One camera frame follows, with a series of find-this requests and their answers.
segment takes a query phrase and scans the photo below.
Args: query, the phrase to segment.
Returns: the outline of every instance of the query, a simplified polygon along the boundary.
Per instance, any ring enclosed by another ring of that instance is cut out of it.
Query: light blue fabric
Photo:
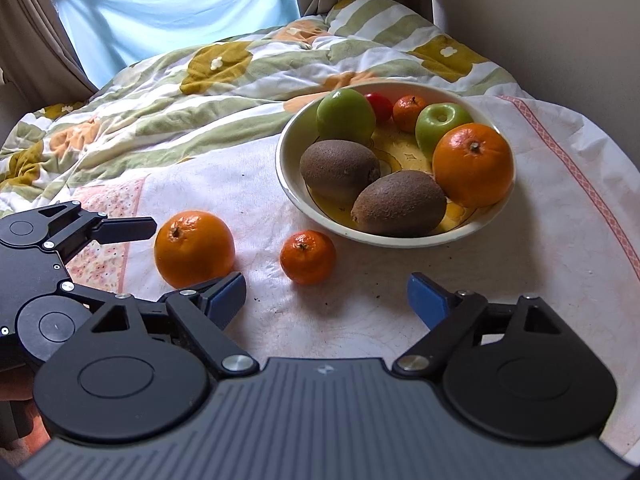
[[[300,17],[296,0],[56,0],[56,6],[98,88],[142,59]]]

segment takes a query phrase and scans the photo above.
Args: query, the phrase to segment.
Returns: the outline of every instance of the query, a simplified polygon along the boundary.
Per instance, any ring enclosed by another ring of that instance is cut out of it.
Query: white tablecloth
[[[555,105],[470,98],[508,137],[518,181],[504,211],[450,246],[384,250],[332,236],[337,270],[322,285],[293,285],[278,264],[293,232],[318,228],[280,189],[277,137],[255,140],[155,172],[135,182],[85,188],[84,206],[110,215],[185,209],[220,216],[236,240],[248,299],[227,329],[264,363],[268,356],[382,356],[391,362],[425,326],[406,302],[421,271],[449,290],[513,302],[538,293],[612,370],[620,389],[603,435],[618,453],[640,438],[640,174],[593,123]],[[153,240],[87,248],[69,266],[76,280],[156,300]]]

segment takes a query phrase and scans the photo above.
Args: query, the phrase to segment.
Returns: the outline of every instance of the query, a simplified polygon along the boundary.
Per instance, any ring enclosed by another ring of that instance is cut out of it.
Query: brown kiwi fruit
[[[428,174],[403,170],[379,178],[360,193],[351,218],[366,233],[409,238],[428,235],[446,210],[447,198]]]
[[[357,142],[321,140],[302,154],[300,173],[314,193],[351,204],[380,178],[380,162],[369,148]]]

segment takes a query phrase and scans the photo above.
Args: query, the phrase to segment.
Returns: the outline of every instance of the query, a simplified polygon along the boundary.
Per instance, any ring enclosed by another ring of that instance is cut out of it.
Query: fruit bowl
[[[466,108],[474,122],[486,124],[500,133],[500,130],[496,125],[478,108],[446,90],[418,83],[399,81],[362,83],[359,85],[353,85],[350,88],[357,90],[361,94],[377,92],[386,96],[391,102],[395,102],[405,95],[415,95],[424,98],[428,103],[457,103]],[[335,221],[335,219],[330,218],[330,216],[325,212],[327,209],[324,208],[323,210],[318,205],[318,201],[309,193],[305,181],[302,179],[302,175],[300,173],[300,158],[302,157],[302,154],[318,138],[316,110],[318,109],[318,105],[321,100],[322,98],[318,98],[306,105],[302,110],[296,113],[296,115],[284,127],[276,149],[276,172],[278,174],[280,185],[291,202],[301,212],[329,231],[357,242],[380,247],[431,247],[447,244],[454,240],[459,240],[460,238],[469,236],[471,233],[475,233],[493,220],[507,203],[507,200],[513,190],[515,173],[508,193],[502,200],[500,200],[500,202],[489,207],[474,210],[469,214],[468,218],[465,218],[459,225],[447,230],[446,232],[439,232],[437,234],[431,234],[429,236],[419,238],[395,238],[364,233]],[[392,124],[384,127],[393,128]],[[403,164],[402,168],[410,169],[410,166],[405,167]]]

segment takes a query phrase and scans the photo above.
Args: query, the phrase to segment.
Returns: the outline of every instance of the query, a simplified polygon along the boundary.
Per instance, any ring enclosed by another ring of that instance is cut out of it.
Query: tangerine
[[[511,149],[484,124],[463,124],[447,132],[433,152],[433,176],[449,199],[462,207],[487,207],[505,197],[513,181]]]
[[[327,279],[335,260],[334,243],[318,231],[301,231],[290,236],[280,251],[282,270],[300,285],[315,285]]]
[[[160,228],[154,245],[156,267],[173,288],[226,276],[236,247],[231,231],[206,211],[183,211]]]
[[[408,134],[415,133],[415,123],[418,121],[418,115],[427,105],[427,101],[415,95],[405,95],[399,98],[394,104],[393,113],[396,126]]]

